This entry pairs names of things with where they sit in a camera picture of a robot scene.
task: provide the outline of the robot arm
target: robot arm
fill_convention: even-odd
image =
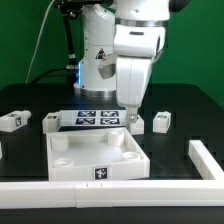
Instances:
[[[127,111],[126,122],[137,121],[152,71],[165,42],[163,22],[170,11],[180,11],[190,0],[116,0],[114,54],[117,55],[117,102]]]

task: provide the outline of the black tabletop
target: black tabletop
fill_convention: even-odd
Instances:
[[[114,110],[115,98],[73,94],[62,84],[10,85],[0,91],[0,115],[29,110],[27,126],[0,132],[3,158],[0,181],[48,180],[42,120],[59,110]],[[157,112],[172,114],[167,134],[152,132]],[[134,138],[151,160],[149,179],[201,179],[188,157],[189,140],[201,140],[219,165],[224,164],[224,110],[199,88],[185,84],[151,85],[139,110],[145,134]],[[132,207],[0,210],[0,223],[221,223],[222,207]]]

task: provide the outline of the white plastic frame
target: white plastic frame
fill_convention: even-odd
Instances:
[[[200,141],[190,141],[189,155],[198,169],[207,164],[213,180],[1,183],[0,208],[224,206],[223,172],[213,157]]]

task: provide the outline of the green background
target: green background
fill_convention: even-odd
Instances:
[[[1,0],[0,89],[9,84],[25,83],[42,19],[50,2]],[[171,15],[166,46],[162,58],[154,65],[152,83],[196,85],[224,108],[223,8],[223,0],[192,0],[184,11]],[[80,19],[72,22],[78,58],[83,52],[81,27]],[[29,80],[47,69],[66,64],[62,18],[58,10],[52,9]]]

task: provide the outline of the white tray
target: white tray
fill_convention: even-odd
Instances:
[[[50,181],[149,177],[150,161],[126,128],[47,134]]]

